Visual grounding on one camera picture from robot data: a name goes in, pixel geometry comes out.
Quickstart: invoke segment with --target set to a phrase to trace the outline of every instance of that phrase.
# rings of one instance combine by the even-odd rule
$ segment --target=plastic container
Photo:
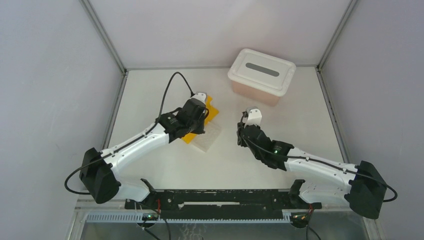
[[[246,48],[238,54],[228,77],[233,92],[275,106],[286,94],[295,71],[291,61]]]

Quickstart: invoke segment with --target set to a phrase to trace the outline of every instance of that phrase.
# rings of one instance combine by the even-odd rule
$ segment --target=black bracket
[[[273,220],[283,218],[282,210],[309,209],[308,203],[293,204],[287,189],[156,190],[141,203],[160,208],[166,219],[185,220]],[[322,207],[320,203],[314,205],[316,209]],[[142,207],[133,200],[125,202],[125,209],[134,208]]]

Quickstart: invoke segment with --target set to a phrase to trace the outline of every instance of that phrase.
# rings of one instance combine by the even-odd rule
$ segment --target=black cable
[[[313,232],[313,234],[315,234],[315,236],[318,238],[318,240],[322,240],[321,237],[320,237],[320,235],[318,235],[318,233],[314,229],[312,229],[312,227],[309,227],[309,230],[311,232]]]
[[[313,230],[311,227],[309,227],[309,224],[311,223],[311,219],[312,219],[312,214],[314,213],[314,211],[315,209],[312,208],[312,211],[309,214],[309,220],[306,225],[306,240],[309,240],[309,230],[311,230],[318,237],[318,239],[321,240],[321,237],[318,235],[318,233],[315,230]]]
[[[152,211],[153,211],[153,212],[155,212],[157,215],[161,216],[161,213],[160,213],[159,211],[157,211],[156,209],[153,209],[153,208],[151,208],[151,207],[149,207],[149,206],[146,206],[146,205],[144,205],[143,203],[140,203],[140,202],[138,202],[138,201],[136,201],[136,203],[137,203],[137,204],[139,204],[139,205],[140,205],[140,207],[143,207],[143,208],[145,208],[145,209],[152,210]],[[165,222],[165,224],[166,224],[166,228],[168,229],[168,237],[169,237],[169,240],[171,240],[171,228],[170,228],[170,225],[168,224],[168,221],[167,221],[165,218],[163,218],[162,216],[161,216],[160,218],[161,218],[161,219],[163,219],[163,221]]]
[[[90,165],[92,165],[92,164],[95,164],[95,163],[97,163],[97,162],[99,162],[99,161],[101,161],[101,160],[103,160],[103,159],[105,159],[105,158],[107,158],[107,157],[109,157],[111,154],[107,154],[107,155],[105,155],[105,156],[103,156],[103,157],[101,157],[101,158],[99,158],[99,159],[97,159],[97,160],[94,160],[94,161],[92,161],[92,162],[90,162],[89,164],[86,164],[86,165],[84,165],[84,166],[80,166],[79,168],[77,168],[77,169],[75,169],[71,174],[69,174],[69,176],[67,176],[67,178],[65,179],[65,189],[66,190],[68,190],[68,192],[71,192],[71,193],[73,193],[73,194],[79,194],[79,195],[90,195],[90,193],[89,192],[82,192],[82,191],[75,191],[75,190],[72,190],[72,189],[70,189],[69,187],[68,187],[68,181],[69,181],[69,179],[71,179],[71,177],[74,175],[74,174],[76,174],[77,172],[79,172],[81,169],[84,169],[84,168],[86,168],[86,167],[88,167],[88,166],[90,166]]]
[[[242,136],[241,136],[241,137],[242,137],[245,141],[248,141],[249,143],[251,143],[252,145],[254,145],[255,147],[257,147],[258,149],[260,149],[260,150],[264,151],[265,153],[272,154],[272,155],[276,155],[276,156],[281,156],[281,155],[279,155],[279,154],[277,154],[277,153],[274,153],[274,152],[272,152],[272,151],[268,151],[268,150],[264,149],[263,147],[261,147],[261,146],[257,145],[257,144],[256,144],[256,143],[254,143],[252,140],[250,140],[248,137],[246,137],[246,135],[244,135],[244,133],[243,133],[243,132],[241,132],[241,134],[242,134]],[[390,185],[388,185],[387,183],[385,183],[385,182],[383,182],[383,181],[380,181],[380,180],[378,180],[378,179],[375,179],[375,178],[374,178],[374,177],[372,177],[372,176],[368,176],[368,175],[365,175],[365,174],[362,174],[362,173],[359,173],[359,172],[354,172],[354,171],[347,170],[347,169],[346,169],[346,170],[343,170],[343,168],[342,168],[342,167],[335,166],[335,165],[333,165],[333,164],[331,164],[331,163],[328,163],[328,162],[325,162],[325,161],[322,161],[322,160],[318,160],[318,159],[314,159],[314,158],[310,158],[310,157],[304,157],[304,156],[285,156],[285,157],[286,157],[286,158],[288,158],[288,159],[303,159],[303,160],[305,160],[305,161],[312,161],[312,162],[316,162],[316,163],[324,164],[324,165],[326,165],[326,166],[329,166],[329,167],[331,167],[331,168],[337,169],[337,170],[342,171],[342,172],[350,173],[350,174],[353,174],[353,175],[358,175],[358,176],[361,176],[361,177],[364,177],[364,178],[367,178],[367,179],[373,180],[373,181],[375,181],[375,182],[377,182],[377,183],[379,183],[379,184],[383,185],[384,187],[386,187],[386,188],[390,189],[390,190],[393,192],[393,194],[394,194],[394,196],[393,196],[392,198],[389,198],[389,199],[385,199],[385,200],[383,200],[383,203],[392,202],[392,201],[394,201],[394,200],[396,200],[396,199],[398,198],[398,192],[397,192],[397,191],[396,191],[393,187],[391,187]]]
[[[159,237],[157,237],[155,234],[153,234],[153,232],[149,231],[147,228],[144,228],[143,231],[145,231],[146,233],[150,234],[155,239],[161,240]]]
[[[185,84],[187,84],[187,87],[190,90],[191,97],[193,97],[195,95],[194,92],[192,91],[192,88],[190,87],[189,83],[187,82],[186,78],[179,71],[174,72],[172,74],[171,78],[169,79],[168,84],[166,85],[165,92],[163,93],[163,97],[162,97],[162,102],[160,103],[159,116],[156,118],[156,121],[154,121],[153,126],[148,131],[146,131],[145,134],[135,138],[134,140],[130,141],[129,143],[118,148],[115,151],[115,153],[118,153],[120,150],[122,150],[122,149],[128,147],[129,145],[137,142],[138,140],[144,138],[144,136],[147,136],[158,125],[159,119],[161,118],[161,115],[162,115],[162,109],[164,108],[165,98],[167,96],[168,89],[170,88],[170,85],[171,85],[172,80],[174,79],[174,76],[177,75],[177,74],[179,74],[182,77],[182,79],[184,79]]]
[[[190,85],[189,85],[189,83],[187,82],[187,80],[186,80],[186,78],[181,74],[181,72],[179,72],[179,71],[176,71],[176,72],[174,72],[174,74],[172,74],[172,76],[171,76],[171,78],[169,79],[169,81],[168,81],[168,84],[166,85],[166,88],[165,88],[165,92],[163,93],[163,97],[162,97],[162,102],[161,102],[161,104],[160,104],[160,110],[159,110],[159,116],[157,117],[157,119],[156,119],[156,121],[154,121],[154,124],[153,124],[153,126],[148,130],[148,131],[146,131],[146,133],[145,134],[143,134],[143,135],[141,135],[141,136],[139,136],[139,137],[137,137],[136,139],[134,139],[134,140],[132,140],[132,141],[130,141],[129,143],[127,143],[127,144],[125,144],[124,146],[122,146],[122,147],[120,147],[120,148],[118,148],[116,151],[115,151],[115,153],[118,153],[120,150],[122,150],[122,149],[124,149],[124,148],[126,148],[126,147],[128,147],[129,145],[131,145],[131,144],[133,144],[133,143],[135,143],[135,142],[137,142],[138,140],[140,140],[141,138],[143,138],[144,136],[147,136],[157,125],[158,125],[158,123],[159,123],[159,119],[161,118],[161,115],[162,115],[162,109],[164,108],[164,102],[165,102],[165,97],[167,96],[167,92],[168,92],[168,89],[169,89],[169,87],[170,87],[170,85],[171,85],[171,82],[172,82],[172,80],[174,79],[174,76],[175,75],[180,75],[181,77],[182,77],[182,79],[184,79],[184,82],[185,82],[185,84],[187,85],[187,87],[188,87],[188,89],[190,90],[190,95],[191,95],[191,97],[193,97],[195,94],[194,94],[194,92],[193,92],[193,90],[192,90],[192,88],[190,87]],[[176,111],[178,111],[178,110],[180,110],[181,108],[180,107],[178,107],[177,109],[175,109],[173,112],[176,112]],[[82,169],[85,169],[86,167],[88,167],[88,166],[90,166],[90,165],[92,165],[92,164],[95,164],[95,163],[97,163],[97,162],[99,162],[99,161],[101,161],[101,160],[103,160],[103,159],[105,159],[105,158],[107,158],[107,157],[109,157],[109,156],[111,156],[112,154],[108,154],[108,155],[106,155],[106,156],[103,156],[103,157],[101,157],[100,159],[97,159],[97,160],[94,160],[94,161],[92,161],[92,162],[90,162],[90,163],[88,163],[88,164],[86,164],[86,165],[84,165],[84,166],[81,166],[81,167],[79,167],[79,168],[77,168],[76,170],[74,170],[71,174],[69,174],[69,176],[67,176],[67,178],[66,178],[66,180],[65,180],[65,183],[64,183],[64,186],[65,186],[65,189],[68,191],[68,192],[71,192],[71,193],[73,193],[73,194],[79,194],[79,195],[90,195],[90,193],[89,192],[81,192],[81,191],[75,191],[75,190],[72,190],[72,189],[70,189],[69,187],[68,187],[68,181],[69,181],[69,179],[71,179],[71,177],[74,175],[74,174],[76,174],[78,171],[80,171],[80,170],[82,170]]]

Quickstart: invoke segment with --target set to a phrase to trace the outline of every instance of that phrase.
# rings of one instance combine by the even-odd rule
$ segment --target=red wire
[[[314,208],[312,207],[312,204],[309,203],[309,210],[307,211],[307,214],[311,214],[312,210],[314,210]]]
[[[160,199],[157,200],[157,211],[159,213],[161,213],[161,200]]]

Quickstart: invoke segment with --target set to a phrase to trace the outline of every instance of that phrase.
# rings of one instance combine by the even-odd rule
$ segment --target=white vent grille
[[[290,223],[290,212],[283,212],[282,217],[278,219],[249,219],[249,220],[238,220],[238,219],[208,219],[208,220],[198,220],[198,219],[166,219],[168,223],[175,224],[271,224],[271,223]],[[92,212],[87,216],[87,223],[142,223],[143,213],[135,212]],[[147,221],[147,223],[159,222],[163,223],[162,219],[158,221]]]

